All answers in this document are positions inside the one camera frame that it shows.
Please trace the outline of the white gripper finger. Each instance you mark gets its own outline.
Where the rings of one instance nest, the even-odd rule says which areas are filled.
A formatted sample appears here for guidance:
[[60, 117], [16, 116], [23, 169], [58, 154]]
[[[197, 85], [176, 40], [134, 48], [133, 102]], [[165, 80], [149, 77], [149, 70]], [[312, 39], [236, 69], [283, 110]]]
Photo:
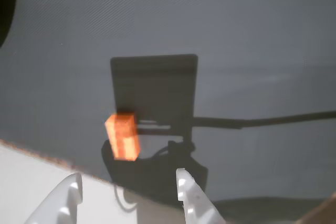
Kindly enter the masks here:
[[76, 224], [77, 207], [82, 201], [82, 175], [80, 173], [71, 174], [47, 195], [25, 222]]
[[183, 204], [186, 224], [226, 223], [185, 168], [176, 170], [177, 198]]

